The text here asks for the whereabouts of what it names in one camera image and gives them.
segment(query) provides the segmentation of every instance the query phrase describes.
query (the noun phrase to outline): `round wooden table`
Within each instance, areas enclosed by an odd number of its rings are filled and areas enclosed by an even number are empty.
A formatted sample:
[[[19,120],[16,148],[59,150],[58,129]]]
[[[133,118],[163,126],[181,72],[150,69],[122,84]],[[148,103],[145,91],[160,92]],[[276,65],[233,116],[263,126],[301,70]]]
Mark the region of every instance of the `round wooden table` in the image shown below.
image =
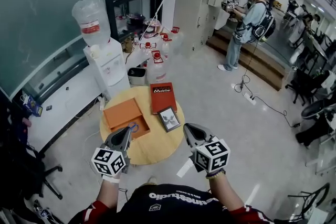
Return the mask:
[[[184,114],[180,105],[176,102],[177,117],[181,126],[167,133],[159,116],[152,115],[150,88],[147,86],[134,87],[121,92],[108,102],[105,109],[132,98],[136,98],[136,102],[151,131],[131,141],[128,149],[131,164],[154,164],[168,158],[175,152],[184,137]],[[106,124],[104,115],[100,119],[99,128],[101,138],[105,141],[111,131]]]

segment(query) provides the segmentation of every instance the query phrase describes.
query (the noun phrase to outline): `white cube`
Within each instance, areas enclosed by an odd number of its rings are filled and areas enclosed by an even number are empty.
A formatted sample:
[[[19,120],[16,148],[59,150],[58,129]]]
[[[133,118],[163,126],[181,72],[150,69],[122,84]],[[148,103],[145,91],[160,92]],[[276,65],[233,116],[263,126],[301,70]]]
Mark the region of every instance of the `white cube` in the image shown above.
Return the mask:
[[[198,146],[195,152],[194,163],[205,169],[208,173],[227,165],[230,149],[223,139]]]
[[[126,165],[122,153],[119,151],[96,148],[91,159],[97,172],[107,176],[115,176]]]

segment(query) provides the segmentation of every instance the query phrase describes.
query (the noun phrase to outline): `orange box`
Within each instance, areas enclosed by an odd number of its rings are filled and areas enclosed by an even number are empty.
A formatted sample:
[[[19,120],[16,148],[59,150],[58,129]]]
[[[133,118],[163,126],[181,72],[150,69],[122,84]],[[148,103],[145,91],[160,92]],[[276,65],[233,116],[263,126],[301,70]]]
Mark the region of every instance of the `orange box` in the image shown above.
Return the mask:
[[[148,134],[151,131],[135,98],[105,109],[104,115],[111,132],[129,126],[133,122],[139,126],[139,129],[132,133],[132,139]]]

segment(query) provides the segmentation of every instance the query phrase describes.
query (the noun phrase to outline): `black backpack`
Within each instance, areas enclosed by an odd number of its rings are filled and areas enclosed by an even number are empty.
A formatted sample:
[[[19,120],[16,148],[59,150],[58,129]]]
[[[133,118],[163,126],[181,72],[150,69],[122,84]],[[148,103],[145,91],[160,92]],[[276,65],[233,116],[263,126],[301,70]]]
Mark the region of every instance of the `black backpack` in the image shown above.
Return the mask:
[[[265,2],[259,1],[257,3],[263,3],[265,5],[266,16],[259,22],[258,25],[252,26],[252,34],[260,42],[265,42],[267,38],[269,38],[269,36],[273,34],[276,23],[271,11],[267,9]]]

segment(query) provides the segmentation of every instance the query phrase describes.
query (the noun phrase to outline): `light blue shirt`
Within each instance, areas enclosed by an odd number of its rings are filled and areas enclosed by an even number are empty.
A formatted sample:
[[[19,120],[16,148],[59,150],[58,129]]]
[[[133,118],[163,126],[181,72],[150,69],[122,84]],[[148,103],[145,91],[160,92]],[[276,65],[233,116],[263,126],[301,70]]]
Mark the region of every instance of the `light blue shirt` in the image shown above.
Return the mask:
[[[262,22],[266,16],[266,4],[254,4],[245,15],[243,21],[237,25],[233,36],[237,44],[245,44],[253,42],[256,38],[252,34],[252,26],[256,26]]]

